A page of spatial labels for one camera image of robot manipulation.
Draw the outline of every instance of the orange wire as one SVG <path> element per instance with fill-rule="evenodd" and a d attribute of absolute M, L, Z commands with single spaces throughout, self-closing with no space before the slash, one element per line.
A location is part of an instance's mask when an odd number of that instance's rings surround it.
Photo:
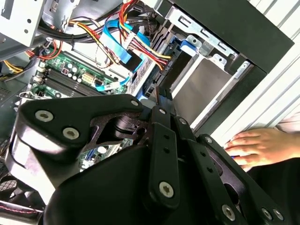
<path fill-rule="evenodd" d="M 135 0 L 131 0 L 130 2 L 127 2 L 125 4 L 122 5 L 121 10 L 119 12 L 119 22 L 124 25 L 125 21 L 126 21 L 126 15 L 124 16 L 124 13 L 126 11 L 126 9 L 130 6 L 131 3 L 133 3 Z"/>
<path fill-rule="evenodd" d="M 55 54 L 55 52 L 57 50 L 57 45 L 55 43 L 55 40 L 53 41 L 53 47 L 54 47 L 53 51 L 49 55 L 47 55 L 46 57 L 51 57 Z"/>
<path fill-rule="evenodd" d="M 44 56 L 40 56 L 40 58 L 41 59 L 44 59 L 44 60 L 52 60 L 52 59 L 54 59 L 54 58 L 56 58 L 59 54 L 60 54 L 60 52 L 61 52 L 61 50 L 62 50 L 62 41 L 60 42 L 60 48 L 58 49 L 58 51 L 57 51 L 57 53 L 54 55 L 54 56 L 52 56 L 52 57 L 44 57 Z"/>

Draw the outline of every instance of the metal bracket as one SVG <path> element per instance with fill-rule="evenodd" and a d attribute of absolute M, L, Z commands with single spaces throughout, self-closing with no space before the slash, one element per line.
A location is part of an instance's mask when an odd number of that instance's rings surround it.
<path fill-rule="evenodd" d="M 247 224 L 233 205 L 206 147 L 196 142 L 191 128 L 183 118 L 176 116 L 174 122 L 179 145 L 184 146 L 184 152 L 181 152 L 180 155 L 185 156 L 188 161 L 193 161 L 206 193 L 208 193 L 210 206 L 216 215 L 211 223 L 228 224 L 225 221 L 231 221 L 231 224 L 236 225 Z"/>
<path fill-rule="evenodd" d="M 238 56 L 238 54 L 234 50 L 229 48 L 225 43 L 209 33 L 204 27 L 199 25 L 195 20 L 190 18 L 181 10 L 177 9 L 175 6 L 170 9 L 168 15 L 165 18 L 184 32 L 188 34 L 198 35 L 203 40 L 209 42 L 224 55 L 229 56 L 230 54 L 232 54 L 234 57 Z"/>
<path fill-rule="evenodd" d="M 35 48 L 45 41 L 46 39 L 43 36 L 37 36 L 34 38 L 33 44 L 30 47 L 27 47 L 9 37 L 0 35 L 0 61 L 7 60 L 17 54 L 23 53 L 30 48 Z"/>
<path fill-rule="evenodd" d="M 66 31 L 73 10 L 80 0 L 48 0 L 44 7 L 43 19 L 56 28 Z"/>
<path fill-rule="evenodd" d="M 0 16 L 0 33 L 25 46 L 31 46 L 43 12 L 44 3 L 45 0 L 14 0 L 10 15 L 6 18 Z"/>
<path fill-rule="evenodd" d="M 282 209 L 264 193 L 250 176 L 244 173 L 243 169 L 215 140 L 208 135 L 200 135 L 197 142 L 203 146 L 201 151 L 210 156 L 215 164 L 220 165 L 222 168 L 223 172 L 220 176 L 222 183 L 230 184 L 238 195 L 239 202 L 236 202 L 236 204 L 243 211 L 249 224 L 288 223 L 287 218 L 286 221 L 283 220 Z"/>
<path fill-rule="evenodd" d="M 161 106 L 152 108 L 144 144 L 151 149 L 148 189 L 143 203 L 151 213 L 166 215 L 180 203 L 176 135 L 171 116 Z"/>

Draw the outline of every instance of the motherboard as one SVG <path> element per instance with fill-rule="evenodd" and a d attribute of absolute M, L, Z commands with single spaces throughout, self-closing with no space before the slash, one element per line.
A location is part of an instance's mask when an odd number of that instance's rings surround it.
<path fill-rule="evenodd" d="M 126 93 L 126 86 L 97 91 L 97 86 L 109 86 L 118 81 L 101 69 L 73 56 L 61 53 L 51 60 L 41 61 L 32 80 L 31 92 L 46 98 L 84 97 Z"/>

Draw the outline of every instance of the finger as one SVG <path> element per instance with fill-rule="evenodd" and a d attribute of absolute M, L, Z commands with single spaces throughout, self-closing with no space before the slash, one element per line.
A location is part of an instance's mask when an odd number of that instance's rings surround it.
<path fill-rule="evenodd" d="M 259 163 L 260 156 L 253 154 L 249 156 L 237 156 L 234 157 L 233 159 L 239 165 L 254 166 Z"/>
<path fill-rule="evenodd" d="M 235 135 L 232 140 L 244 137 L 259 137 L 260 135 L 261 129 L 248 130 Z"/>
<path fill-rule="evenodd" d="M 241 165 L 242 169 L 247 173 L 249 170 L 252 169 L 251 166 L 248 166 L 248 165 Z"/>
<path fill-rule="evenodd" d="M 225 149 L 225 151 L 230 156 L 245 156 L 245 155 L 251 155 L 251 154 L 259 154 L 257 145 L 237 146 L 237 147 Z"/>
<path fill-rule="evenodd" d="M 243 145 L 254 145 L 260 143 L 260 137 L 243 137 L 239 139 L 234 139 L 224 145 L 225 149 L 229 149 L 236 146 Z"/>

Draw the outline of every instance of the human hand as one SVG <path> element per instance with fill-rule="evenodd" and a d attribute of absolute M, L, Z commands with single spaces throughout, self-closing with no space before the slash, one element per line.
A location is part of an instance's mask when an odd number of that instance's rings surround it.
<path fill-rule="evenodd" d="M 255 129 L 236 135 L 224 146 L 244 170 L 300 157 L 300 135 L 273 129 Z"/>

